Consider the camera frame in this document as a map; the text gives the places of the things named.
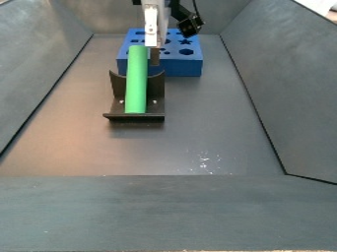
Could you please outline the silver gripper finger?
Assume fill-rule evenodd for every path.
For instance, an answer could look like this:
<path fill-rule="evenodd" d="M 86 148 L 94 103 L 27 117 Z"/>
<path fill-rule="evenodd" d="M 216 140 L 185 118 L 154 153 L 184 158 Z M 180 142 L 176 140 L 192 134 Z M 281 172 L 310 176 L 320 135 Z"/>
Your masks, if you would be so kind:
<path fill-rule="evenodd" d="M 158 44 L 158 6 L 156 4 L 144 5 L 145 15 L 145 45 L 156 47 Z"/>
<path fill-rule="evenodd" d="M 150 64 L 160 65 L 160 49 L 166 42 L 166 34 L 169 27 L 169 0 L 154 0 L 153 8 L 153 21 L 152 21 L 152 40 L 150 46 Z"/>

